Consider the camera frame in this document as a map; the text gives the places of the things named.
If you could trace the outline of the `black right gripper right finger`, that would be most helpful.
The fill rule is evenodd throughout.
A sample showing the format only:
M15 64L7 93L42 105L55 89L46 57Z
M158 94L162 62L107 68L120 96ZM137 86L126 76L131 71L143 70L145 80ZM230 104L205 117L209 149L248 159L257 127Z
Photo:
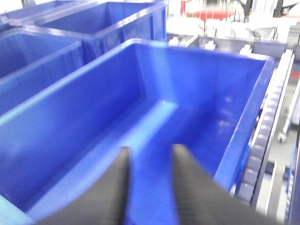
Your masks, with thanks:
M172 181L181 225L277 225L231 197L197 164L189 149L172 146Z

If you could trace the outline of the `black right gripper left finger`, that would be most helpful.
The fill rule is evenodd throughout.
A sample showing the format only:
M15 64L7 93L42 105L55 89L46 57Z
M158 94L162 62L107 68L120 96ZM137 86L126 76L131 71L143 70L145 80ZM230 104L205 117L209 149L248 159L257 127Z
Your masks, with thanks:
M37 225L121 225L130 183L130 148L123 146L105 173L83 195Z

